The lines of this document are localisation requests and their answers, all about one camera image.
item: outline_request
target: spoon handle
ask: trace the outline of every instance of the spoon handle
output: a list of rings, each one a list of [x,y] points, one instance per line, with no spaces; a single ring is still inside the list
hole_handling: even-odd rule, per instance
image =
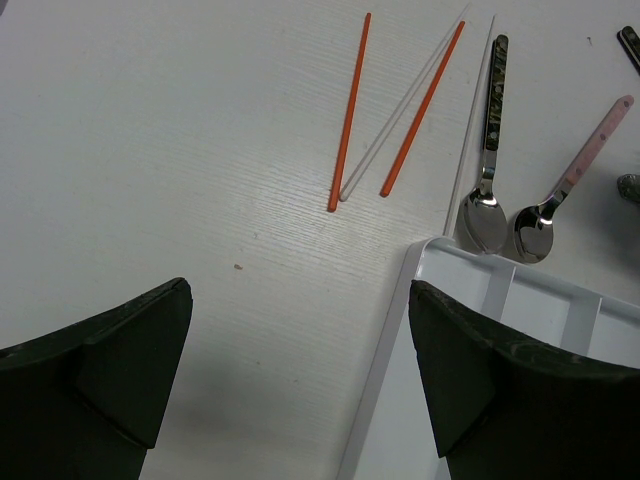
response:
[[[507,73],[507,51],[509,39],[498,35],[491,49],[489,66],[489,88],[487,92],[487,112],[484,124],[483,149],[497,151],[500,143],[500,119],[502,117],[502,99],[504,80]]]
[[[569,168],[562,175],[550,200],[554,199],[554,203],[557,202],[559,204],[569,195],[571,189],[582,178],[598,153],[600,153],[600,150],[602,150],[602,147],[604,147],[604,144],[607,143],[611,134],[620,125],[633,102],[633,97],[626,95],[613,104],[609,113],[602,119],[598,128],[591,134],[587,143],[584,144],[576,158],[569,165]]]
[[[627,52],[631,63],[640,73],[640,37],[633,28],[627,26],[618,32],[618,40]]]

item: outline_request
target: utensil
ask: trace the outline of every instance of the utensil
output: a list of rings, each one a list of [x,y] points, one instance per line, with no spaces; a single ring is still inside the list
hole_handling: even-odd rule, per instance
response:
[[[373,162],[373,159],[382,148],[382,145],[387,140],[387,138],[389,138],[391,130],[393,130],[393,127],[396,126],[396,123],[398,123],[398,120],[409,106],[409,103],[411,102],[411,100],[413,100],[413,97],[416,96],[416,93],[418,93],[420,85],[424,83],[425,79],[429,76],[429,73],[431,73],[431,69],[435,65],[436,60],[442,54],[442,52],[444,52],[444,49],[447,46],[447,40],[452,37],[456,26],[464,18],[465,13],[470,6],[471,3],[467,3],[467,6],[462,9],[462,12],[460,12],[460,15],[458,15],[458,18],[456,18],[456,20],[453,22],[445,36],[442,37],[442,40],[440,40],[440,43],[433,51],[433,54],[431,54],[429,60],[427,60],[427,62],[424,64],[424,67],[422,67],[422,70],[420,70],[420,73],[418,73],[418,76],[409,87],[409,90],[407,90],[407,93],[404,94],[404,97],[402,97],[402,100],[400,100],[400,103],[398,103],[398,106],[393,111],[387,122],[384,124],[382,130],[380,130],[373,143],[371,143],[371,146],[364,154],[364,157],[362,157],[362,160],[360,160],[360,162],[358,163],[358,166],[355,168],[351,176],[349,176],[349,179],[340,191],[341,202],[346,202],[349,199],[349,196],[353,193],[353,190],[358,185],[358,182],[362,179],[364,173],[369,168],[369,165],[371,165],[371,162]]]
[[[335,212],[338,208],[338,198],[340,197],[340,185],[342,184],[342,174],[344,172],[344,164],[347,161],[347,150],[349,148],[349,136],[351,135],[351,124],[353,123],[353,113],[356,109],[356,98],[358,97],[358,86],[360,85],[360,75],[362,74],[362,64],[364,63],[364,52],[367,47],[367,38],[369,37],[369,26],[371,25],[371,13],[367,13],[364,17],[364,26],[362,27],[362,37],[360,38],[360,49],[358,50],[358,58],[356,60],[356,69],[353,72],[353,81],[351,83],[351,93],[349,94],[349,102],[347,103],[347,114],[344,117],[344,126],[342,127],[342,137],[340,139],[340,148],[338,149],[338,158],[336,159],[336,168],[333,173],[333,182],[331,183],[331,193],[329,194],[329,212]]]
[[[514,242],[523,262],[537,263],[549,254],[553,245],[554,212],[600,153],[633,102],[631,95],[619,98],[564,172],[553,193],[544,202],[520,211],[514,224]]]
[[[499,252],[508,234],[507,217],[493,194],[508,49],[509,39],[505,35],[498,35],[493,42],[489,67],[482,174],[478,185],[465,198],[462,206],[469,236],[486,253]]]
[[[382,190],[380,191],[381,197],[388,197],[391,193],[391,189],[398,178],[398,174],[400,173],[400,169],[404,164],[407,155],[409,154],[409,150],[411,149],[411,145],[413,144],[413,140],[416,138],[418,134],[418,129],[420,128],[420,124],[422,123],[422,119],[427,113],[427,108],[429,108],[429,104],[431,103],[431,99],[433,98],[433,94],[436,92],[436,88],[438,88],[438,84],[440,83],[440,79],[442,78],[442,74],[444,73],[444,69],[447,68],[447,63],[449,63],[449,59],[453,54],[453,50],[456,48],[456,44],[458,43],[458,39],[460,38],[460,34],[464,29],[465,22],[464,20],[458,24],[458,28],[456,28],[456,32],[453,34],[453,38],[451,39],[451,43],[447,47],[447,51],[444,53],[444,57],[442,57],[442,61],[440,65],[438,65],[438,69],[436,70],[436,74],[431,80],[431,84],[429,85],[429,89],[427,90],[420,107],[418,108],[418,112],[411,123],[411,127],[409,127],[409,131],[407,132],[407,136],[404,138],[404,142],[402,142],[402,146],[398,151],[398,155],[396,156],[393,165],[391,166],[391,170],[389,171],[389,175],[382,185]]]
[[[626,26],[618,32],[618,40],[629,56],[631,63],[640,73],[640,38],[633,28]]]

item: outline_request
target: spoon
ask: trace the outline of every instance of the spoon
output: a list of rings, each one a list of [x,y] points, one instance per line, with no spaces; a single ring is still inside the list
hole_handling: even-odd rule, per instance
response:
[[[544,260],[553,245],[553,214],[567,198],[633,105],[633,97],[619,98],[564,172],[553,193],[542,203],[521,210],[514,224],[514,242],[525,263]]]
[[[484,124],[482,174],[478,185],[465,198],[462,206],[469,236],[485,253],[499,252],[507,240],[508,233],[507,217],[493,194],[508,47],[509,39],[505,35],[498,35],[493,42]]]

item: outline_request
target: spoon bowl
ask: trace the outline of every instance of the spoon bowl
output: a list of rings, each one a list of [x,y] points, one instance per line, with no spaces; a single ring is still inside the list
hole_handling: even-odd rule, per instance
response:
[[[473,189],[462,206],[471,240],[486,253],[498,253],[508,236],[507,217],[493,193]]]
[[[553,222],[544,220],[540,205],[522,210],[514,223],[513,240],[520,258],[526,263],[544,260],[553,246]]]

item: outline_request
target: white plastic organizer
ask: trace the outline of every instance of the white plastic organizer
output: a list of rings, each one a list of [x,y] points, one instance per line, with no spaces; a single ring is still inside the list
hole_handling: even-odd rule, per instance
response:
[[[447,480],[438,459],[411,339],[411,280],[425,280],[467,307],[573,353],[640,368],[640,308],[449,238],[407,252],[338,480]]]

